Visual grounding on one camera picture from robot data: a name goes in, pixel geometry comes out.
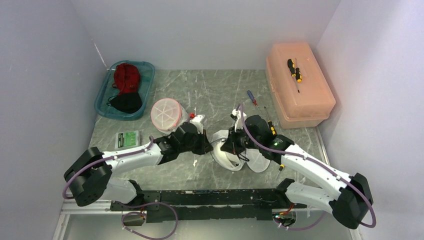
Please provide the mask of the white mesh blue zip laundry bag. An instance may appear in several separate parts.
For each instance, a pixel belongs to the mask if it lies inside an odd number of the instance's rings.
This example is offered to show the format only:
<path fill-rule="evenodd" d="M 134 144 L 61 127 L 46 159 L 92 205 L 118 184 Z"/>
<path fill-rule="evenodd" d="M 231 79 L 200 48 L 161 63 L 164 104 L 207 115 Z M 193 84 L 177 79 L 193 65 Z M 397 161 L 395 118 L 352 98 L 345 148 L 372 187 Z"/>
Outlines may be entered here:
<path fill-rule="evenodd" d="M 213 134 L 211 156 L 221 167 L 235 172 L 247 166 L 255 173 L 262 173 L 268 169 L 270 161 L 258 149 L 244 148 L 228 139 L 229 131 L 220 130 Z"/>

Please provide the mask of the black bra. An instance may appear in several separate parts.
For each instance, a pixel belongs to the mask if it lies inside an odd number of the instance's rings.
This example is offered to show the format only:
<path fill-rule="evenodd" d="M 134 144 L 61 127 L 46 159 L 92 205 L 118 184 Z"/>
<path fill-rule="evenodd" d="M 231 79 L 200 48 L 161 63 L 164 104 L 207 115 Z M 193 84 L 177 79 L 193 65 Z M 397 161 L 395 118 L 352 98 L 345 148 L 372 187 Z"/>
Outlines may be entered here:
<path fill-rule="evenodd" d="M 129 92 L 110 97 L 106 105 L 120 112 L 133 114 L 142 107 L 143 102 L 138 92 Z"/>

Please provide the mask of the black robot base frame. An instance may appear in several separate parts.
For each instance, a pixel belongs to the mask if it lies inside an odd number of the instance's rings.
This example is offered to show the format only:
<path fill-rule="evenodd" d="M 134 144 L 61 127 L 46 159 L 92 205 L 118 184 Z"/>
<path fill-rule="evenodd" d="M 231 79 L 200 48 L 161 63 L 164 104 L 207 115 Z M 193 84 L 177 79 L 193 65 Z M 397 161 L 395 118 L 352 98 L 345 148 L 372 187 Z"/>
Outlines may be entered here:
<path fill-rule="evenodd" d="M 276 188 L 215 190 L 144 190 L 130 203 L 114 201 L 113 212 L 146 211 L 148 223 L 161 223 L 178 218 L 191 220 L 256 219 L 270 221 L 278 210 L 306 208 L 292 204 L 287 188 L 295 181 L 284 179 Z"/>

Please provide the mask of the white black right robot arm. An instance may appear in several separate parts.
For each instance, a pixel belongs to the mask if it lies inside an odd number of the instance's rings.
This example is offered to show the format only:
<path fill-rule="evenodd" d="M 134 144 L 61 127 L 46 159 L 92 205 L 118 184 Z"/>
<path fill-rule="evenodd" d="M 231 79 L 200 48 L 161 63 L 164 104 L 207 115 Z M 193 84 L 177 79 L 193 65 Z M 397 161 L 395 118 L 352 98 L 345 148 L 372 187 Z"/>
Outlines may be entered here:
<path fill-rule="evenodd" d="M 373 228 L 376 215 L 367 178 L 350 175 L 330 167 L 307 153 L 288 137 L 277 134 L 259 115 L 236 115 L 234 126 L 219 130 L 212 136 L 214 159 L 224 168 L 242 161 L 267 160 L 301 173 L 316 186 L 304 185 L 291 178 L 275 188 L 276 203 L 287 208 L 303 204 L 332 214 L 343 226 L 357 229 L 360 225 Z"/>

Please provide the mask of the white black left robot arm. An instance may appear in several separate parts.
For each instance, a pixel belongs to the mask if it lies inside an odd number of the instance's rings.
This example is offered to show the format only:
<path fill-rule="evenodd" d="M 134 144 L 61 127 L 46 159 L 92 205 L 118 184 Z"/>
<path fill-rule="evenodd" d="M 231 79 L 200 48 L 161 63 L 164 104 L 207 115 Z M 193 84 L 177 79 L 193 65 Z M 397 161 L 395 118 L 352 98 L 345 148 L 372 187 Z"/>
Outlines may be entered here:
<path fill-rule="evenodd" d="M 149 143 L 118 151 L 87 149 L 64 173 L 66 185 L 62 197 L 73 199 L 79 207 L 98 200 L 121 202 L 131 210 L 144 203 L 141 187 L 134 180 L 115 176 L 148 166 L 176 160 L 181 153 L 205 155 L 213 150 L 206 131 L 185 122 L 169 135 L 149 137 Z"/>

